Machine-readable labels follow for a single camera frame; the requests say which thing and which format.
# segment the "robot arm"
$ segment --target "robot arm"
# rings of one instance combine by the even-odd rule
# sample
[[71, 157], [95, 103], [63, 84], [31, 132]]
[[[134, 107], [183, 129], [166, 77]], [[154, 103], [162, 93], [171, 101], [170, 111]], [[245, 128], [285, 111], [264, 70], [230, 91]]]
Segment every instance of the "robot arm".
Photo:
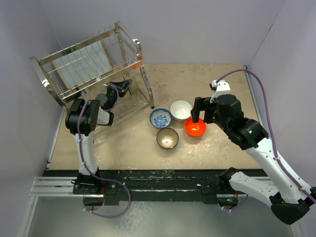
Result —
[[273, 184], [258, 181], [230, 168], [220, 177], [222, 186], [233, 188], [262, 201], [286, 224], [292, 224], [302, 218], [313, 202], [286, 175], [277, 159], [303, 186], [302, 189], [314, 198], [316, 190], [299, 177], [280, 154], [277, 158], [274, 156], [268, 133], [259, 122], [243, 116], [241, 103], [234, 95], [229, 94], [230, 87], [227, 82], [213, 81], [210, 87], [215, 90], [212, 97], [195, 99], [191, 111], [193, 122], [198, 121], [200, 111], [205, 111], [204, 122], [217, 124], [233, 143], [260, 164], [273, 181]]

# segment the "orange bowl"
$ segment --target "orange bowl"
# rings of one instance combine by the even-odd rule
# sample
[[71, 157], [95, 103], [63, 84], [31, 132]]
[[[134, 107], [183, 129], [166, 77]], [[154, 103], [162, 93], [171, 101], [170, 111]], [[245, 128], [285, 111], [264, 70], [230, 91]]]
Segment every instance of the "orange bowl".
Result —
[[193, 123], [192, 117], [188, 118], [184, 124], [186, 132], [194, 137], [200, 137], [206, 132], [206, 123], [198, 118], [197, 123]]

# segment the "dish rack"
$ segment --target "dish rack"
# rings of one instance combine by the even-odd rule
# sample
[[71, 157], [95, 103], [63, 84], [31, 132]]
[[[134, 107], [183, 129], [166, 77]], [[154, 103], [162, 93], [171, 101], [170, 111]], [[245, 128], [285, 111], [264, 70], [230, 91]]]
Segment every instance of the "dish rack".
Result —
[[104, 85], [119, 78], [128, 78], [130, 72], [140, 69], [147, 95], [138, 87], [126, 93], [113, 109], [115, 120], [146, 107], [154, 108], [153, 91], [143, 64], [139, 40], [120, 21], [115, 27], [37, 60], [31, 57], [43, 86], [68, 111], [76, 98], [95, 99], [104, 92]]

